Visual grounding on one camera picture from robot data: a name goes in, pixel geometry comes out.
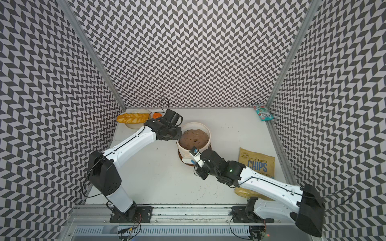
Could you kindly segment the white ceramic pot with mud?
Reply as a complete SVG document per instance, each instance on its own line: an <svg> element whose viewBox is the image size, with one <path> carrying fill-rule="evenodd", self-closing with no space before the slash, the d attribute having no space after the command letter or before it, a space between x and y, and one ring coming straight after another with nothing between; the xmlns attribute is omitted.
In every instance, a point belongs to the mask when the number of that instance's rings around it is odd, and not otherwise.
<svg viewBox="0 0 386 241"><path fill-rule="evenodd" d="M211 149L211 132L209 128L199 122L190 122L182 126L182 137L177 141L178 151L183 158L190 159L190 150L193 147L203 152L206 149Z"/></svg>

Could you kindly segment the blue white scrub brush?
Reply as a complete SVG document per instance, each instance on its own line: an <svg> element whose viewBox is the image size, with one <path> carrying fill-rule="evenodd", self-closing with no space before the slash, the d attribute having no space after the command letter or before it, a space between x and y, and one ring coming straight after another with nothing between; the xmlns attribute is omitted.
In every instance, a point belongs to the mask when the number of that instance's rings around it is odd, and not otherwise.
<svg viewBox="0 0 386 241"><path fill-rule="evenodd" d="M182 162L188 166L195 166L196 161L189 159L189 158L182 158Z"/></svg>

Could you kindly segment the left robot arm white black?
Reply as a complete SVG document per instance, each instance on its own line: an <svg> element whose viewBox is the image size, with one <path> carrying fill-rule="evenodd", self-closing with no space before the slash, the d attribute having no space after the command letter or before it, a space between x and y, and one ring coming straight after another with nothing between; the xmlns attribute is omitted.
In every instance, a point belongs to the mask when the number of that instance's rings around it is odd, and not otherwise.
<svg viewBox="0 0 386 241"><path fill-rule="evenodd" d="M137 152L155 141L179 140L183 117L159 117L146 121L137 132L103 152L94 151L89 156L86 179L122 214L135 206L122 187L118 170Z"/></svg>

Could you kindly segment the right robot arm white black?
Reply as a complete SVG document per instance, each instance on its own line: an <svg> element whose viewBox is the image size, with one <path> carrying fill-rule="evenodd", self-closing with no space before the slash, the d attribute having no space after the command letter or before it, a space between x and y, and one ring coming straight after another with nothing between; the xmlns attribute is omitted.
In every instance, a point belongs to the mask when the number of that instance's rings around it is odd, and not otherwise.
<svg viewBox="0 0 386 241"><path fill-rule="evenodd" d="M303 232L321 237L324 226L325 199L318 190L305 184L300 187L257 173L236 161L226 161L215 151L190 150L197 167L197 175L205 180L209 175L228 187L240 187L260 193L272 201L256 200L254 214L261 219L288 219Z"/></svg>

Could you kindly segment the orange toy fruit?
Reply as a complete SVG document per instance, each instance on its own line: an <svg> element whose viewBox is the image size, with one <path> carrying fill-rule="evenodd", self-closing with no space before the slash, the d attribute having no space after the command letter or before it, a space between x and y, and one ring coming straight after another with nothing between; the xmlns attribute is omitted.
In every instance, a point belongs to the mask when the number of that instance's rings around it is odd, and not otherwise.
<svg viewBox="0 0 386 241"><path fill-rule="evenodd" d="M155 113L153 114L153 116L152 116L152 118L154 118L154 119L158 119L158 118L160 118L160 117L162 117L162 114L159 113L159 112L155 112Z"/></svg>

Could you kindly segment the white bowl plate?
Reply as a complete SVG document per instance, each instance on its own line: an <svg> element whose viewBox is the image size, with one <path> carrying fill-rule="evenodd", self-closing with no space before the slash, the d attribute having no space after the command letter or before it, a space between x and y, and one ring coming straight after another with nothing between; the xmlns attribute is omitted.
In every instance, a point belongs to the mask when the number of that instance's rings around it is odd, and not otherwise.
<svg viewBox="0 0 386 241"><path fill-rule="evenodd" d="M126 109L125 113L147 113L150 114L150 111L147 109ZM143 126L143 123L138 124L125 124L126 127L130 129L137 130Z"/></svg>

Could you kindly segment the terracotta saucer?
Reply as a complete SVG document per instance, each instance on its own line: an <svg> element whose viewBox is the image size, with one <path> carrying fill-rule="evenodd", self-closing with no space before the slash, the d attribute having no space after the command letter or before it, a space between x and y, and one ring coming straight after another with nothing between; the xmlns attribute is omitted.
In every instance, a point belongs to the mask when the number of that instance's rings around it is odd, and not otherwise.
<svg viewBox="0 0 386 241"><path fill-rule="evenodd" d="M180 160L181 160L182 163L184 163L184 164L187 165L187 166L194 167L194 164L195 164L195 163L194 163L192 160L190 160L190 159L184 159L184 158L182 157L180 151L178 151L178 156L179 156L179 158L180 158Z"/></svg>

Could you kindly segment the toy bread loaf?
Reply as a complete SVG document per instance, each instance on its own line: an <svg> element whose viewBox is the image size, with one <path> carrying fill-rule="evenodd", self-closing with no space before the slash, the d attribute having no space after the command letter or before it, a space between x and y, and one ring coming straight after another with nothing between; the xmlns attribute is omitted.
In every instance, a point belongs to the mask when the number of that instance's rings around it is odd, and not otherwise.
<svg viewBox="0 0 386 241"><path fill-rule="evenodd" d="M123 124L140 124L148 120L148 113L124 113L117 117L117 122Z"/></svg>

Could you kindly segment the yellow chips bag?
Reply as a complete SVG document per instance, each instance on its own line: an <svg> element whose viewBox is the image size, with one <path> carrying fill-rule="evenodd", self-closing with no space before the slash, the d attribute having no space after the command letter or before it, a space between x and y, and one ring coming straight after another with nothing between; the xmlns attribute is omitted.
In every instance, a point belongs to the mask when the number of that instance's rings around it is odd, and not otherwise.
<svg viewBox="0 0 386 241"><path fill-rule="evenodd" d="M268 156L262 153L251 152L246 149L240 148L238 162L251 168L253 171L274 179L275 174L275 157ZM273 201L258 192L247 190L244 188L236 187L234 191L238 196L246 199L252 197L261 198L267 201Z"/></svg>

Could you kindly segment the white cutting board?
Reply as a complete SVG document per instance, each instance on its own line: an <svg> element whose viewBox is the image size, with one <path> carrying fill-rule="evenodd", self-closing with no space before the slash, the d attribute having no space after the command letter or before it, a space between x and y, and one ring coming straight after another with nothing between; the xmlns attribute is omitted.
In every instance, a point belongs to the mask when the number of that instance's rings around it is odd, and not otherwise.
<svg viewBox="0 0 386 241"><path fill-rule="evenodd" d="M161 110L161 109L156 109L156 110L151 110L151 109L148 109L149 111L150 111L150 114L149 114L149 119L151 119L152 118L152 116L153 116L153 114L155 113L155 112L159 112L159 113L161 113L162 114L162 116L164 116L164 114L165 114L165 110ZM127 132L127 133L129 133L129 134L133 134L133 133L135 133L136 131L138 131L139 129L137 129L137 130L134 130L134 129L130 129L130 128L128 128L128 127L126 127L126 125L125 124L123 124L124 125L124 130Z"/></svg>

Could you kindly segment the teal snack packet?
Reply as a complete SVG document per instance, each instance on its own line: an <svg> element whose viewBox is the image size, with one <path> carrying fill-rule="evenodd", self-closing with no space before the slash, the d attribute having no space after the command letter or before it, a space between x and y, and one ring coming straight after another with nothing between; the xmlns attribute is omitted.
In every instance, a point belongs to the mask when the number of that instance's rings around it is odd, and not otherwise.
<svg viewBox="0 0 386 241"><path fill-rule="evenodd" d="M270 113L265 104L255 104L253 109L259 116L261 121L271 121L274 119L274 116Z"/></svg>

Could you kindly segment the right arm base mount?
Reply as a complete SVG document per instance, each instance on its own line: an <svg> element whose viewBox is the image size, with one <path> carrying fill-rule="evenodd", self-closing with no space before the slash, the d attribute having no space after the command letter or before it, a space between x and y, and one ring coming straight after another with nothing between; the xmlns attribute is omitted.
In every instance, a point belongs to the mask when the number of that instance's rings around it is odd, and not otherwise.
<svg viewBox="0 0 386 241"><path fill-rule="evenodd" d="M230 214L233 217L234 223L274 223L274 219L263 219L254 212L254 205L259 200L258 197L252 197L248 200L246 206L233 206L231 207Z"/></svg>

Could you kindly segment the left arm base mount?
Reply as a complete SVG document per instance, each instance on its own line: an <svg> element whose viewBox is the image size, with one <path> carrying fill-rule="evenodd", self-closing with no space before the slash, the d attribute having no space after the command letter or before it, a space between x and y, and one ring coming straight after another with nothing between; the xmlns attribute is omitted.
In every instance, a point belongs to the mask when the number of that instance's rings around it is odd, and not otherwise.
<svg viewBox="0 0 386 241"><path fill-rule="evenodd" d="M150 223L152 217L152 206L131 206L125 213L120 212L116 207L110 216L110 223Z"/></svg>

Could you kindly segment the aluminium front rail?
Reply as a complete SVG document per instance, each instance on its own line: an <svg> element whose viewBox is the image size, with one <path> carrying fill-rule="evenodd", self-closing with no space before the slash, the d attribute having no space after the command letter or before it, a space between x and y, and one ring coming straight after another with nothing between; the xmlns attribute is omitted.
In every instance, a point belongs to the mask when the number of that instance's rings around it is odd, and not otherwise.
<svg viewBox="0 0 386 241"><path fill-rule="evenodd" d="M137 205L152 206L153 212L149 225L220 225L233 219L231 205ZM89 219L90 222L109 223L113 208L105 204L77 205L73 208L71 219ZM277 202L257 201L254 212L263 219L274 219L271 224L294 224L290 210Z"/></svg>

